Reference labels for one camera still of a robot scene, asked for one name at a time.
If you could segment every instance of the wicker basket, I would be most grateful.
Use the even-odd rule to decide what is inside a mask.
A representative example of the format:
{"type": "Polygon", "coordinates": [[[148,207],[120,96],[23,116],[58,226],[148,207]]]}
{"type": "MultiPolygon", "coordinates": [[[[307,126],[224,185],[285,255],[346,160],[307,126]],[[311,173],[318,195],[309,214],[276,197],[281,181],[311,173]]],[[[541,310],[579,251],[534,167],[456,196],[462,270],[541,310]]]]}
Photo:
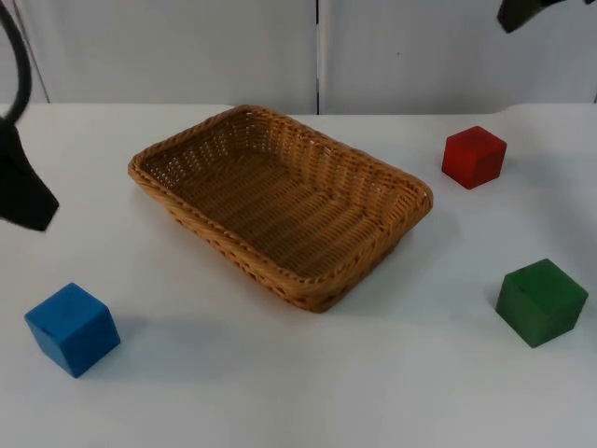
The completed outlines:
{"type": "Polygon", "coordinates": [[[323,313],[431,209],[423,182],[244,105],[137,154],[131,177],[285,301],[323,313]]]}

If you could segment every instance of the basket rim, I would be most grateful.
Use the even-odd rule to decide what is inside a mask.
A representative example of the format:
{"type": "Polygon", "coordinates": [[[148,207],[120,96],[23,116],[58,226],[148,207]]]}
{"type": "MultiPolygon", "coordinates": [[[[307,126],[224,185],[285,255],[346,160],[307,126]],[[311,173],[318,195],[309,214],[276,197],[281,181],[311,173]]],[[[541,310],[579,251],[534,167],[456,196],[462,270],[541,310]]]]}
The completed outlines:
{"type": "Polygon", "coordinates": [[[316,289],[318,289],[318,286],[324,284],[326,280],[343,274],[350,268],[353,268],[356,265],[358,265],[358,261],[355,261],[359,259],[359,253],[363,250],[363,247],[373,244],[380,237],[364,240],[363,243],[361,245],[358,245],[341,264],[334,267],[329,272],[322,273],[321,275],[314,277],[305,277],[294,271],[280,266],[273,259],[269,258],[265,254],[257,250],[255,247],[253,247],[236,232],[227,229],[221,224],[219,224],[217,221],[210,219],[199,208],[191,205],[183,198],[173,193],[171,190],[165,188],[154,176],[150,175],[147,171],[145,171],[142,168],[142,164],[151,157],[160,154],[161,152],[166,151],[173,146],[186,143],[197,133],[204,132],[205,130],[216,126],[220,122],[234,115],[246,112],[257,113],[266,117],[274,116],[276,118],[284,119],[285,121],[292,123],[298,128],[300,128],[301,136],[310,136],[310,139],[312,140],[314,137],[327,140],[335,145],[340,145],[342,149],[351,151],[353,154],[355,154],[355,156],[357,156],[359,159],[363,161],[366,161],[368,164],[377,165],[383,169],[389,168],[392,171],[395,171],[397,175],[403,177],[403,182],[410,183],[412,186],[416,186],[417,189],[420,189],[422,191],[422,194],[418,198],[418,205],[424,206],[424,203],[428,202],[427,212],[425,214],[427,214],[432,209],[434,201],[433,191],[421,179],[409,173],[405,173],[402,170],[384,161],[380,161],[379,159],[370,156],[364,151],[361,151],[354,147],[350,147],[346,144],[343,144],[342,142],[335,140],[334,138],[328,135],[320,133],[296,119],[280,114],[272,109],[260,105],[239,105],[232,107],[231,109],[228,109],[220,114],[210,117],[209,119],[199,124],[196,124],[188,129],[185,129],[180,133],[168,137],[165,140],[162,140],[161,142],[155,143],[132,157],[131,161],[129,162],[128,172],[129,175],[133,178],[133,180],[139,183],[139,185],[145,190],[146,188],[149,188],[153,192],[158,192],[162,199],[164,199],[171,205],[175,205],[178,208],[182,208],[182,210],[184,210],[184,212],[187,215],[191,215],[192,217],[199,219],[201,223],[211,228],[212,231],[217,232],[220,237],[226,237],[235,246],[235,248],[241,249],[248,257],[253,259],[252,262],[256,262],[258,264],[258,268],[255,265],[252,266],[253,271],[262,272],[262,274],[267,277],[272,277],[272,275],[275,274],[278,281],[288,282],[289,280],[292,280],[297,284],[300,284],[300,286],[303,289],[312,289],[312,291],[307,290],[305,292],[314,292],[316,289]]]}

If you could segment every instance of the table surface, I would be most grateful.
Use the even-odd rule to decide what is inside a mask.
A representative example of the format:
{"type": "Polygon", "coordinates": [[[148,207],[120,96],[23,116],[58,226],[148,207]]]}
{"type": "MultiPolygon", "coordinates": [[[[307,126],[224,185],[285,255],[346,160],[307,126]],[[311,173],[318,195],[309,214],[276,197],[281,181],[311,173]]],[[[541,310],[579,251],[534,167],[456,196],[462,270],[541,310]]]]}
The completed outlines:
{"type": "Polygon", "coordinates": [[[428,183],[435,208],[339,305],[279,301],[127,176],[218,105],[33,105],[23,145],[61,201],[45,234],[0,222],[5,446],[597,446],[597,106],[477,116],[299,117],[428,183]],[[508,142],[501,177],[440,172],[447,136],[508,142]],[[529,348],[493,307],[550,258],[590,293],[576,329],[529,348]],[[122,344],[78,380],[23,315],[69,282],[122,344]]]}

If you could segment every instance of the white wall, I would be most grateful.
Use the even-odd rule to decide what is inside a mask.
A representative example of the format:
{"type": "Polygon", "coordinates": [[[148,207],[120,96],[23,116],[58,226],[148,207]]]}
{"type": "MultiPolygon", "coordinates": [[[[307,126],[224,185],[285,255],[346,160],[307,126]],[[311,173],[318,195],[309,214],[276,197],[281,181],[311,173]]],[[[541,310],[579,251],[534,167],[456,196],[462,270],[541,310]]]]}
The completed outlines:
{"type": "Polygon", "coordinates": [[[507,35],[500,0],[320,1],[323,113],[490,112],[597,93],[597,5],[570,0],[507,35]]]}
{"type": "Polygon", "coordinates": [[[316,105],[314,0],[20,0],[52,102],[316,105]]]}
{"type": "MultiPolygon", "coordinates": [[[[5,1],[4,4],[7,7],[8,12],[15,17],[12,3],[5,1]]],[[[44,97],[35,70],[33,73],[33,83],[32,101],[45,103],[46,98],[44,97]]],[[[17,87],[17,65],[15,63],[14,53],[12,52],[12,47],[10,46],[5,31],[0,27],[0,103],[11,104],[17,94],[17,87]]]]}

